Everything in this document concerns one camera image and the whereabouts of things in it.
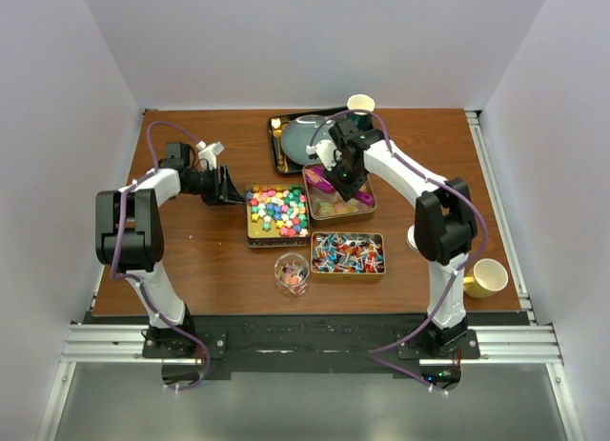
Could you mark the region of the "purple plastic scoop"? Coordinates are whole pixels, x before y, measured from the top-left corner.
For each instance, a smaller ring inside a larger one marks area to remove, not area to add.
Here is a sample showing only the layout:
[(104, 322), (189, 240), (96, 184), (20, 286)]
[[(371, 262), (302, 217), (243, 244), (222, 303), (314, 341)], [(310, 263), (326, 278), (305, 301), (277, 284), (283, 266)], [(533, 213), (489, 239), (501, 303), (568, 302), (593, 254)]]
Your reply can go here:
[[(305, 168), (304, 174), (306, 182), (313, 187), (325, 193), (337, 193), (335, 187), (324, 177), (324, 169), (320, 166)], [(367, 206), (373, 206), (375, 204), (374, 197), (371, 194), (361, 190), (358, 190), (353, 198)]]

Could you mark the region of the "gold tin of star candies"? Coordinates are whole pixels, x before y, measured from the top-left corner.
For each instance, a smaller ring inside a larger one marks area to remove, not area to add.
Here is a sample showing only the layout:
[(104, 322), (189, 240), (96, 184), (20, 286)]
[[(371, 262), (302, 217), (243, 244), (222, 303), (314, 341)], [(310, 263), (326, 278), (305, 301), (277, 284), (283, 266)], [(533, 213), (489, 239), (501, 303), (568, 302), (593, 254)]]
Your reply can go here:
[(303, 247), (312, 222), (303, 185), (252, 185), (245, 190), (247, 243), (250, 248)]

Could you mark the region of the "clear glass jar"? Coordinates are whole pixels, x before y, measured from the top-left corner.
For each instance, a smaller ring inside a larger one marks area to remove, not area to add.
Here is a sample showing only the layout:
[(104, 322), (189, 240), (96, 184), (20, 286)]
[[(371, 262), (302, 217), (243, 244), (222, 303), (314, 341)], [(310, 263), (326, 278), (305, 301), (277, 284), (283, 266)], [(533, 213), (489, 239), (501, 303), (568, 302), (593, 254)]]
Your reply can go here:
[(276, 287), (283, 295), (300, 297), (309, 285), (309, 261), (299, 253), (286, 252), (275, 261), (274, 277)]

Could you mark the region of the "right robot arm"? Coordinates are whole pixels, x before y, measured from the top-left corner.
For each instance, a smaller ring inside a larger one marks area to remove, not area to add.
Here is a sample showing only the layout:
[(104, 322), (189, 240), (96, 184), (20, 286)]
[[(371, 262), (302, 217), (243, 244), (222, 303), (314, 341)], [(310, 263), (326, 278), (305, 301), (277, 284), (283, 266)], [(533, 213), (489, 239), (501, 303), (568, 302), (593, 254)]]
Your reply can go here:
[(400, 193), (415, 210), (412, 244), (428, 261), (430, 304), (422, 324), (393, 345), (412, 341), (437, 358), (458, 347), (468, 324), (464, 308), (464, 273), (480, 214), (468, 185), (447, 180), (402, 152), (383, 127), (361, 130), (348, 117), (328, 119), (330, 138), (315, 145), (324, 177), (343, 200), (356, 196), (374, 174)]

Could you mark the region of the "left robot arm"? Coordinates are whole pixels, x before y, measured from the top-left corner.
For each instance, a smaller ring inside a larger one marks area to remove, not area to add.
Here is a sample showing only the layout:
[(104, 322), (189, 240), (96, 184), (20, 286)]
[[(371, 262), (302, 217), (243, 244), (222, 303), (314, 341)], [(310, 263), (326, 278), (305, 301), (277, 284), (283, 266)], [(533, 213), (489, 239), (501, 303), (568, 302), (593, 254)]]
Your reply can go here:
[(171, 143), (167, 157), (158, 160), (141, 178), (119, 190), (104, 190), (95, 197), (95, 253), (109, 267), (111, 278), (128, 282), (149, 316), (146, 343), (176, 357), (204, 351), (193, 319), (177, 295), (162, 259), (165, 240), (160, 208), (184, 193), (209, 206), (244, 202), (228, 167), (217, 157), (219, 143), (202, 141), (190, 146)]

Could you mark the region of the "tin of gummy candies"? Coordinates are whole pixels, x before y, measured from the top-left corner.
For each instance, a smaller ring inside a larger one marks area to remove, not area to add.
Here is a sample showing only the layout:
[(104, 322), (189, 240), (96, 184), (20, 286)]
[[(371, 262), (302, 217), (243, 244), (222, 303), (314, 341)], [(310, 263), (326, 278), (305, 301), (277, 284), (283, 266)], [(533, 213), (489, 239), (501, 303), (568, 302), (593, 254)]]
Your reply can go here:
[(312, 166), (320, 166), (323, 169), (324, 167), (322, 164), (314, 164), (302, 169), (310, 215), (315, 225), (342, 225), (364, 222), (373, 218), (376, 212), (376, 199), (369, 179), (359, 190), (374, 197), (373, 206), (364, 205), (354, 198), (345, 202), (338, 193), (325, 193), (306, 182), (304, 169)]

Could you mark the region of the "dark green cup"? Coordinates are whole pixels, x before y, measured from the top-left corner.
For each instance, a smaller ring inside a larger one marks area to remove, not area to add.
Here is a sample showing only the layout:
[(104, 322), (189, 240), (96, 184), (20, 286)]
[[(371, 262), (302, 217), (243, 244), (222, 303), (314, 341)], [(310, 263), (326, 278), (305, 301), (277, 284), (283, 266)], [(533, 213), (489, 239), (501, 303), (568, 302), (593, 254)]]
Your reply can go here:
[(354, 94), (347, 100), (347, 109), (351, 112), (349, 118), (359, 130), (366, 131), (374, 127), (370, 113), (375, 107), (375, 100), (367, 94)]

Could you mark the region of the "blue ceramic plate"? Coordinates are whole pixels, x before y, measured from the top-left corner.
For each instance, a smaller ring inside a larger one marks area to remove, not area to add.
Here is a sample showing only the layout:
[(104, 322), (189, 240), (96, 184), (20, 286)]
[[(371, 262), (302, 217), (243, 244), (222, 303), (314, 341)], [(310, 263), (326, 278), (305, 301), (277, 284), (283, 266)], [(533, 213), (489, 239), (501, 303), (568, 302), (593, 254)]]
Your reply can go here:
[(314, 144), (322, 140), (330, 140), (327, 119), (321, 115), (299, 116), (291, 121), (282, 132), (280, 146), (286, 157), (301, 166), (319, 164), (318, 157), (311, 159), (306, 151), (306, 147), (311, 142), (315, 131), (322, 127), (316, 134)]

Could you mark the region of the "gold spoon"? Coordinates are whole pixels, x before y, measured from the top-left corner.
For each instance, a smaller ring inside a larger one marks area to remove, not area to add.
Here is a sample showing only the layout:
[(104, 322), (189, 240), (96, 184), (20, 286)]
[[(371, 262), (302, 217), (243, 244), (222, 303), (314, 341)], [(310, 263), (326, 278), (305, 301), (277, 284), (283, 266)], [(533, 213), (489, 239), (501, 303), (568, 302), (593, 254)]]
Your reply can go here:
[(280, 172), (285, 172), (287, 163), (281, 149), (282, 122), (279, 118), (271, 119), (272, 135), (276, 149), (276, 166)]

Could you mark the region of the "tin of lollipops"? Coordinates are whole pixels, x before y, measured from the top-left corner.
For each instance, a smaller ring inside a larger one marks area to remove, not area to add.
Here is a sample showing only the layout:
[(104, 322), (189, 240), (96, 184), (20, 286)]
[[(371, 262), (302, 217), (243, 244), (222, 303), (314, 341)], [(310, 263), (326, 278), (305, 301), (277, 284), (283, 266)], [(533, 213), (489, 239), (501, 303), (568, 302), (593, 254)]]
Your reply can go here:
[(311, 273), (334, 283), (376, 283), (386, 273), (385, 255), (379, 233), (316, 231), (311, 238)]

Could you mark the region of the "silver jar lid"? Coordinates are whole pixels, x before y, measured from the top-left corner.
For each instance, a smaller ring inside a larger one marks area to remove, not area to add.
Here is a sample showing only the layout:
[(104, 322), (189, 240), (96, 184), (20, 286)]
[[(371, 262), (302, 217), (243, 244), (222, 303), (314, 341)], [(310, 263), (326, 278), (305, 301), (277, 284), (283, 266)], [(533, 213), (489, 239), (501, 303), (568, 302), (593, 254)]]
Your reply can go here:
[(406, 232), (406, 242), (408, 246), (413, 250), (418, 252), (418, 246), (415, 237), (415, 226), (412, 225)]

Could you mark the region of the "black serving tray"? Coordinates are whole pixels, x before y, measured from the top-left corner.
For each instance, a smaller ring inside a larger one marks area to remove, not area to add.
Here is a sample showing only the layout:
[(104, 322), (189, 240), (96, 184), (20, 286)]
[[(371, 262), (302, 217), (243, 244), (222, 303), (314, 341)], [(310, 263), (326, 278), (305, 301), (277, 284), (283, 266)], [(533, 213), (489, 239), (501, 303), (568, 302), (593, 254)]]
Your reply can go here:
[(309, 115), (309, 114), (313, 114), (313, 115), (321, 115), (323, 117), (325, 117), (327, 120), (329, 117), (332, 117), (333, 115), (337, 114), (337, 113), (341, 113), (343, 111), (347, 110), (346, 107), (338, 107), (338, 108), (328, 108), (328, 109), (319, 109), (319, 110), (302, 110), (302, 111), (293, 111), (293, 112), (289, 112), (289, 113), (283, 113), (283, 114), (277, 114), (272, 116), (268, 122), (267, 122), (267, 132), (268, 132), (268, 140), (270, 143), (270, 148), (271, 148), (271, 156), (272, 156), (272, 161), (273, 161), (273, 165), (274, 165), (274, 169), (279, 172), (280, 174), (294, 174), (297, 173), (298, 171), (301, 171), (301, 169), (305, 166), (301, 166), (295, 162), (292, 162), (291, 160), (289, 160), (286, 155), (283, 152), (283, 155), (285, 157), (286, 163), (287, 163), (287, 169), (285, 172), (280, 172), (276, 166), (276, 149), (275, 149), (275, 141), (273, 139), (273, 135), (272, 135), (272, 128), (271, 128), (271, 119), (272, 118), (279, 118), (282, 122), (282, 131), (284, 131), (284, 129), (286, 128), (286, 126), (293, 121), (294, 119), (296, 119), (299, 116), (304, 116), (304, 115)]

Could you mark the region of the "yellow mug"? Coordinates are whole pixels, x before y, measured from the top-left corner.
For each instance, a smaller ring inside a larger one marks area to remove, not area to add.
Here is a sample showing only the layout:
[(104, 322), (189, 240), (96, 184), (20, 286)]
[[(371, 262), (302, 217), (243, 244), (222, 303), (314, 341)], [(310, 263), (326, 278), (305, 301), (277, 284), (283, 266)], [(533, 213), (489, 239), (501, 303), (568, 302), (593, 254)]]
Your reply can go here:
[(481, 259), (464, 276), (464, 293), (471, 298), (484, 299), (503, 291), (509, 282), (507, 269), (497, 260)]

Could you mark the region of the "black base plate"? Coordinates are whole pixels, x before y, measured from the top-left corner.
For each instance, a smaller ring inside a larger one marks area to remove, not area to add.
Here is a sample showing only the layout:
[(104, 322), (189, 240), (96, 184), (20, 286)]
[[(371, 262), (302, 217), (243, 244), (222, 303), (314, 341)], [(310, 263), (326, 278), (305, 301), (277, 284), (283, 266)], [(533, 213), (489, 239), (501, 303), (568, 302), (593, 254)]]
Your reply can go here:
[(199, 372), (228, 380), (238, 372), (400, 373), (419, 371), (423, 359), (458, 367), (480, 357), (467, 322), (446, 333), (417, 327), (421, 314), (196, 315), (184, 334), (169, 328), (142, 331), (142, 354), (163, 359), (168, 383), (190, 382)]

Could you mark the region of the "aluminium frame rail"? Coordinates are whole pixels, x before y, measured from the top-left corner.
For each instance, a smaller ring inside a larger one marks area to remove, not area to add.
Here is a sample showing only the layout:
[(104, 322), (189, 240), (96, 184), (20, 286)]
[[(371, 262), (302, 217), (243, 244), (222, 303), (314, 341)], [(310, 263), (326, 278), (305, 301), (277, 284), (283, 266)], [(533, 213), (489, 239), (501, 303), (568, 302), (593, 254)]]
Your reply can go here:
[[(190, 357), (146, 357), (147, 347), (141, 335), (142, 325), (94, 325), (74, 323), (60, 354), (55, 375), (39, 432), (38, 440), (52, 440), (58, 430), (78, 363), (160, 363), (162, 365), (189, 366), (195, 363)], [(542, 364), (546, 367), (561, 422), (569, 440), (584, 438), (576, 406), (568, 385), (563, 382), (565, 372), (559, 350), (559, 341), (551, 326), (474, 326), (480, 358), (463, 358), (466, 364)]]

